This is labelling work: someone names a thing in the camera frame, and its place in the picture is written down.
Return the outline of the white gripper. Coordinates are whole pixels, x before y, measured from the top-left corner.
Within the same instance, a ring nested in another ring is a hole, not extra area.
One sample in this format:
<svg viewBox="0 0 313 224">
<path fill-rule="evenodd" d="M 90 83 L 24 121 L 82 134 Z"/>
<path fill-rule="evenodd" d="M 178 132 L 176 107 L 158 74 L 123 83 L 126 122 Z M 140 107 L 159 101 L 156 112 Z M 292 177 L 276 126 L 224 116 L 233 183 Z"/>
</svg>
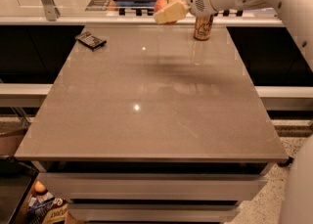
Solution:
<svg viewBox="0 0 313 224">
<path fill-rule="evenodd" d="M 196 18 L 214 15 L 216 10 L 210 0 L 157 0 L 154 19 L 158 24 L 175 23 L 190 13 Z"/>
</svg>

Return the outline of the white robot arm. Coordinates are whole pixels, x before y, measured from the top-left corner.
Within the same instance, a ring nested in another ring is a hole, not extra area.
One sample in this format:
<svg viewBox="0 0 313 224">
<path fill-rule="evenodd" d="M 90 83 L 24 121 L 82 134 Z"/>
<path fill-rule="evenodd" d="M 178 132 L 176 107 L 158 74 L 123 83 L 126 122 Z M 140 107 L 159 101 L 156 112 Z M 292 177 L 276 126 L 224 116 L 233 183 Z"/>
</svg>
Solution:
<svg viewBox="0 0 313 224">
<path fill-rule="evenodd" d="M 154 12 L 159 24 L 214 15 L 226 9 L 273 8 L 313 69 L 313 0 L 173 0 Z M 313 224 L 313 136 L 301 146 L 291 166 L 279 224 Z"/>
</svg>

